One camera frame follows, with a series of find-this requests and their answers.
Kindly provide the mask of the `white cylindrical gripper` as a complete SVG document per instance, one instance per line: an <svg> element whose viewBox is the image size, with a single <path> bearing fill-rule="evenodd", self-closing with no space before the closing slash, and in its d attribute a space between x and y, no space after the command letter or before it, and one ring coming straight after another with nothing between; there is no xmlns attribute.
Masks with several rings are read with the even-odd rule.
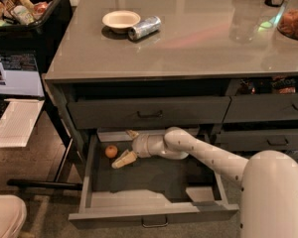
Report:
<svg viewBox="0 0 298 238"><path fill-rule="evenodd" d="M141 134L133 130L127 130L127 135L134 139L132 142L132 150L125 150L119 158L117 158L111 166L114 169L120 169L140 158L151 158L153 156L163 156L165 154L165 144L162 135Z"/></svg>

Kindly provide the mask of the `white rounded robot base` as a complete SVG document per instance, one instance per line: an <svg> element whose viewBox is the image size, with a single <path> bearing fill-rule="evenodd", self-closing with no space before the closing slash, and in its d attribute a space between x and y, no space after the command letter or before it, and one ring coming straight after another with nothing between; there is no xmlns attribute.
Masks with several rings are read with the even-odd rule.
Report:
<svg viewBox="0 0 298 238"><path fill-rule="evenodd" d="M21 198L0 195L0 238L17 238L26 217L26 204Z"/></svg>

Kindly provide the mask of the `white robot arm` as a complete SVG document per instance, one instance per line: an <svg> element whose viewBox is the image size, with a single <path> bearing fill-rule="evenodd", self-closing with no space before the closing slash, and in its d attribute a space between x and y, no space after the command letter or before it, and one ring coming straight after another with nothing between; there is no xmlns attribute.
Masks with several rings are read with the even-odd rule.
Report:
<svg viewBox="0 0 298 238"><path fill-rule="evenodd" d="M298 164L291 157L265 150L246 159L179 127L170 127L162 135L133 130L127 134L132 148L114 161L115 169L139 158L192 156L240 187L240 238L298 238Z"/></svg>

